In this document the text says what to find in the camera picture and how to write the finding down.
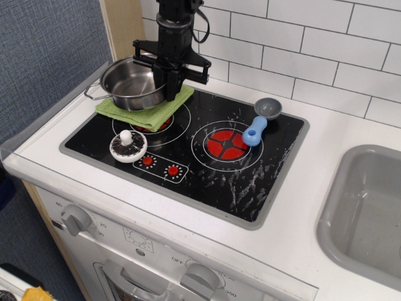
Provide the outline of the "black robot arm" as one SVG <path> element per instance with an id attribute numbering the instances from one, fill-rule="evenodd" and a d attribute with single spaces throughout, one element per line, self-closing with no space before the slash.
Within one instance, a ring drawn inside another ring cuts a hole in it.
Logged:
<path id="1" fill-rule="evenodd" d="M 182 88 L 183 81 L 206 84 L 209 79 L 211 62 L 192 49 L 192 42 L 204 43 L 209 36 L 199 40 L 194 33 L 194 17 L 198 14 L 204 21 L 206 16 L 200 10 L 203 1 L 159 1 L 156 21 L 159 26 L 158 40 L 135 40 L 134 58 L 141 65 L 148 66 L 154 73 L 157 88 L 165 89 L 167 101 L 173 101 Z"/>

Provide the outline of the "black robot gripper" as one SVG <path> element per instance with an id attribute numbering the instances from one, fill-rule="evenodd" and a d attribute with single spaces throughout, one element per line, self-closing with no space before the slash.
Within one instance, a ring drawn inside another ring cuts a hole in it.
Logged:
<path id="1" fill-rule="evenodd" d="M 167 84 L 166 100 L 173 101 L 182 88 L 184 79 L 206 84 L 210 61 L 192 49 L 193 29 L 188 24 L 159 25 L 157 41 L 135 40 L 135 57 L 150 66 L 156 88 Z"/>

